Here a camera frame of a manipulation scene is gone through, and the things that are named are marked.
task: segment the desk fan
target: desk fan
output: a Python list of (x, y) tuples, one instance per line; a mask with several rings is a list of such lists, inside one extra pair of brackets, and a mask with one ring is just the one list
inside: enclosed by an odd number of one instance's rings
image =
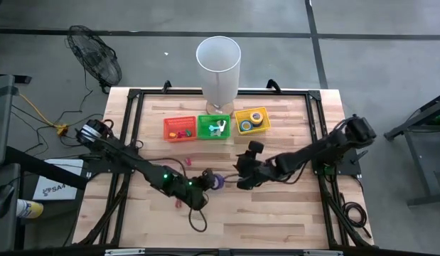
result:
[(82, 66), (100, 82), (103, 93), (106, 87), (118, 85), (122, 70), (117, 62), (115, 50), (85, 26), (71, 26), (67, 36), (68, 44)]

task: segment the plastic basket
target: plastic basket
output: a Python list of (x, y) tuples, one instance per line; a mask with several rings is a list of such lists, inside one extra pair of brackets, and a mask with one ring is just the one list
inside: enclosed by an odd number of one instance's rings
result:
[[(168, 142), (186, 142), (196, 139), (196, 117), (174, 117), (165, 118), (164, 121), (164, 140)], [(178, 132), (184, 132), (185, 130), (190, 130), (191, 137), (183, 138), (170, 138), (169, 134), (171, 132), (177, 134)]]
[[(249, 116), (253, 112), (259, 112), (262, 114), (263, 120), (262, 120), (261, 126), (260, 127), (253, 127), (253, 129), (251, 129), (249, 131), (242, 131), (240, 129), (240, 123), (242, 123), (242, 121), (245, 121), (245, 120), (250, 120)], [(236, 111), (235, 112), (235, 121), (237, 123), (237, 129), (239, 130), (239, 134), (241, 134), (241, 135), (253, 134), (256, 132), (264, 132), (264, 131), (267, 131), (268, 129), (270, 129), (269, 115), (267, 114), (267, 110), (265, 109), (265, 107), (258, 107), (258, 108), (249, 109), (249, 110)]]
[[(210, 125), (217, 126), (219, 120), (226, 120), (225, 130), (220, 136), (211, 136), (208, 129)], [(199, 139), (227, 139), (231, 136), (231, 117), (228, 115), (200, 115), (198, 116), (198, 138)]]

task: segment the gray floor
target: gray floor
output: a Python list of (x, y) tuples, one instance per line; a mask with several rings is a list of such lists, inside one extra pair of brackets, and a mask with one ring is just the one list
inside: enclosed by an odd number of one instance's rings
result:
[[(440, 34), (440, 0), (312, 0), (320, 33)], [(0, 26), (136, 31), (309, 32), (303, 0), (5, 0)], [(117, 51), (124, 78), (121, 86), (198, 85), (195, 47), (203, 38), (104, 37)], [(282, 87), (319, 88), (309, 39), (235, 38), (243, 52), (242, 87), (261, 87), (274, 78)], [(365, 200), (377, 245), (440, 254), (440, 204), (408, 208), (422, 196), (403, 138), (390, 143), (382, 134), (403, 122), (416, 108), (440, 94), (440, 41), (321, 40), (328, 86), (339, 89), (346, 114), (368, 118), (379, 134), (361, 160)], [(0, 73), (33, 76), (20, 86), (49, 119), (78, 108), (85, 94), (83, 69), (62, 36), (0, 35)], [(70, 123), (101, 113), (107, 97), (88, 75), (95, 93)], [(15, 104), (31, 109), (16, 98)], [(40, 124), (24, 116), (34, 127)], [(35, 132), (12, 119), (9, 144), (27, 149)], [(43, 132), (50, 149), (38, 157), (86, 152), (67, 149), (56, 135)], [(60, 245), (71, 215), (30, 228), (27, 246)]]

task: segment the purple object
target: purple object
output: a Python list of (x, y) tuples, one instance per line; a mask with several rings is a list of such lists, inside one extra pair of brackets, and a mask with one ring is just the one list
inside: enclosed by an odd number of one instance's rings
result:
[(225, 185), (225, 178), (223, 178), (220, 174), (213, 174), (215, 177), (215, 185), (212, 187), (213, 190), (218, 190)]

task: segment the wooden table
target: wooden table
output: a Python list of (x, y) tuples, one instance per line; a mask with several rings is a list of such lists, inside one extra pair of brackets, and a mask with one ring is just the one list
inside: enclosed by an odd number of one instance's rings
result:
[[(114, 120), (116, 136), (120, 134), (128, 90), (126, 87), (114, 87), (109, 94), (104, 118)], [(338, 90), (321, 90), (321, 97), (330, 131), (344, 118), (340, 93)], [(266, 107), (272, 128), (265, 133), (240, 136), (232, 118), (232, 134), (227, 140), (168, 143), (162, 139), (163, 119), (205, 114), (205, 100), (202, 95), (146, 95), (138, 136), (144, 142), (140, 155), (149, 159), (169, 156), (181, 161), (189, 157), (192, 165), (187, 167), (187, 174), (190, 177), (198, 176), (204, 169), (214, 166), (214, 172), (227, 175), (237, 173), (232, 167), (237, 161), (236, 154), (245, 152), (251, 140), (265, 144), (263, 154), (258, 156), (261, 160), (284, 151), (299, 150), (311, 143), (303, 97), (238, 96), (234, 103), (236, 110)], [(135, 108), (131, 114), (129, 137)], [(180, 170), (180, 166), (173, 162), (160, 163)], [(103, 214), (110, 180), (110, 174), (100, 174), (87, 185), (73, 242), (83, 239)], [(365, 208), (357, 181), (339, 176), (338, 185), (347, 201), (355, 201)], [(133, 174), (120, 246), (328, 248), (318, 180), (310, 164), (295, 185), (267, 182), (252, 191), (243, 191), (234, 184), (228, 184), (222, 190), (208, 191), (208, 195), (209, 203), (203, 209), (208, 229), (204, 233), (197, 233), (188, 223), (188, 206), (177, 209), (175, 198), (167, 198), (151, 188), (140, 173)], [(340, 241), (337, 219), (332, 217), (332, 221), (337, 241)], [(113, 216), (109, 239), (114, 222)], [(203, 221), (198, 213), (193, 214), (193, 223), (202, 228)], [(372, 243), (362, 230), (358, 232)]]

